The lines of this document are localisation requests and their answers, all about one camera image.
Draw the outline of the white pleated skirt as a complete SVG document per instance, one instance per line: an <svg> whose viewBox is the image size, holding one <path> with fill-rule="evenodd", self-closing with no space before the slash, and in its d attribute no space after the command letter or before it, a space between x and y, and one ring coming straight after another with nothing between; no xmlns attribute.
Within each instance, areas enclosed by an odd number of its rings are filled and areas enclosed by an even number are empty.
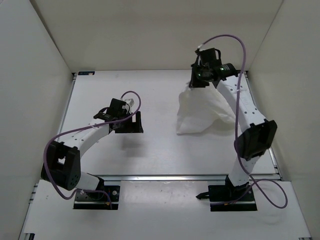
<svg viewBox="0 0 320 240"><path fill-rule="evenodd" d="M220 120L234 125L235 114L226 99L211 83L204 88L186 88L178 96L178 135L199 134Z"/></svg>

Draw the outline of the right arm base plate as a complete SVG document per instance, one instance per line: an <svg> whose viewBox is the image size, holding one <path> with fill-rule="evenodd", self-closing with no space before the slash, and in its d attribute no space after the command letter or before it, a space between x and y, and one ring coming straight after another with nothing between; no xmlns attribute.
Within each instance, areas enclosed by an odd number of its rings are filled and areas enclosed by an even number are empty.
<svg viewBox="0 0 320 240"><path fill-rule="evenodd" d="M226 185L209 185L208 191L199 193L198 200L209 199L211 212L254 212L257 204L251 189L231 192Z"/></svg>

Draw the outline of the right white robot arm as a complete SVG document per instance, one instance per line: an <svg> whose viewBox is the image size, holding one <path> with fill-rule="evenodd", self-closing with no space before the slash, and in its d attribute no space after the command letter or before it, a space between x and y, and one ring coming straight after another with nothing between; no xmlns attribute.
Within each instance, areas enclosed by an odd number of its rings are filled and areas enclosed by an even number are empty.
<svg viewBox="0 0 320 240"><path fill-rule="evenodd" d="M215 202L234 203L251 190L249 181L259 158L271 147L277 124L257 109L251 96L241 84L242 74L231 63L223 64L221 51L216 48L197 49L192 64L190 88L213 84L235 114L234 148L237 159L223 185L213 186L208 196Z"/></svg>

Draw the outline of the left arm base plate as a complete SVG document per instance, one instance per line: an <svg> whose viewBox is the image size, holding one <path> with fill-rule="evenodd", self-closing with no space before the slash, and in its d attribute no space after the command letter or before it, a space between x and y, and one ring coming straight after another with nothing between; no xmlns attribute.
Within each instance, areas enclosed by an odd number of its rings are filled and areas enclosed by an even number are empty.
<svg viewBox="0 0 320 240"><path fill-rule="evenodd" d="M104 191L111 202L103 193L76 193L73 203L75 210L118 210L120 199L120 185L105 185Z"/></svg>

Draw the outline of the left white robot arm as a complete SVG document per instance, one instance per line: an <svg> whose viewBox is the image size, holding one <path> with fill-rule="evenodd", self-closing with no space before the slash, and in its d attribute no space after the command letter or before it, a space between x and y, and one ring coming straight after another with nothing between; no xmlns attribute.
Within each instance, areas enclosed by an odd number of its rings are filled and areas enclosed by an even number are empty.
<svg viewBox="0 0 320 240"><path fill-rule="evenodd" d="M113 98L95 114L88 128L77 130L65 141L53 140L46 149L41 178L68 191L79 190L94 200L109 198L104 180L81 170L82 156L110 133L143 133L141 112L132 111L132 98Z"/></svg>

